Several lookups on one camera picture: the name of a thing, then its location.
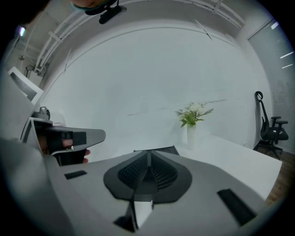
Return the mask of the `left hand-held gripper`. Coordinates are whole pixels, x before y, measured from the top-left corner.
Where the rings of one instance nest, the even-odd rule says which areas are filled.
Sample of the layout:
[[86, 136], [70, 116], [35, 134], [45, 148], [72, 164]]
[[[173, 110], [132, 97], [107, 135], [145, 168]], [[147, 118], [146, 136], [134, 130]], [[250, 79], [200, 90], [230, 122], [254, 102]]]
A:
[[[52, 151], [52, 156], [55, 158], [66, 157], [69, 158], [70, 161], [76, 162], [83, 160], [86, 150], [89, 147], [99, 144], [106, 139], [104, 130], [54, 126], [50, 120], [30, 117], [22, 132], [21, 142], [34, 148], [41, 149], [38, 142], [39, 135], [47, 137], [47, 144]], [[57, 142], [50, 140], [58, 136], [65, 139], [72, 139], [73, 146], [71, 149], [60, 150]]]

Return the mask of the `person's left hand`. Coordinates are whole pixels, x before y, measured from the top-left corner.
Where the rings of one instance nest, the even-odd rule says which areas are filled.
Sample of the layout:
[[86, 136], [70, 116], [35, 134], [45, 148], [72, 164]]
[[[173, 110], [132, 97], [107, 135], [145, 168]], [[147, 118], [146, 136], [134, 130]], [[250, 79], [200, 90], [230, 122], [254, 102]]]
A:
[[[71, 147], [73, 146], [72, 139], [65, 139], [58, 136], [58, 137], [51, 138], [50, 140], [56, 141], [60, 150], [71, 149]], [[52, 151], [48, 147], [47, 137], [44, 135], [39, 135], [38, 142], [39, 142], [42, 153], [44, 155], [51, 155]], [[83, 160], [80, 160], [79, 162], [70, 161], [70, 159], [66, 157], [56, 157], [56, 160], [60, 166], [74, 165], [74, 164], [81, 164], [81, 163], [86, 164], [89, 162], [89, 160], [85, 157], [83, 158]]]

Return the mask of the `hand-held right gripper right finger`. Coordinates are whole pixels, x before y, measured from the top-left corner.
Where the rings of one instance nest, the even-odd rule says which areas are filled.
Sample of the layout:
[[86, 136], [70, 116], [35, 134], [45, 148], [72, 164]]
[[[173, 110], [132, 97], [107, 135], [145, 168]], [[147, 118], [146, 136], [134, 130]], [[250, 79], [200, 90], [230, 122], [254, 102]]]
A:
[[156, 193], [153, 194], [155, 204], [178, 201], [192, 184], [190, 171], [164, 155], [165, 152], [151, 152], [151, 172], [156, 184]]

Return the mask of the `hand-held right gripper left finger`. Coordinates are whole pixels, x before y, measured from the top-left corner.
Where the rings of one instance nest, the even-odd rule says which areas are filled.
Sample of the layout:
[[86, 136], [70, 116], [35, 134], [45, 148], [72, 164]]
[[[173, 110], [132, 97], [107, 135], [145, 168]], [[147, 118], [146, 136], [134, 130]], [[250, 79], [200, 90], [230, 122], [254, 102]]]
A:
[[148, 153], [134, 152], [135, 156], [110, 168], [103, 177], [104, 185], [120, 200], [131, 201], [148, 170]]

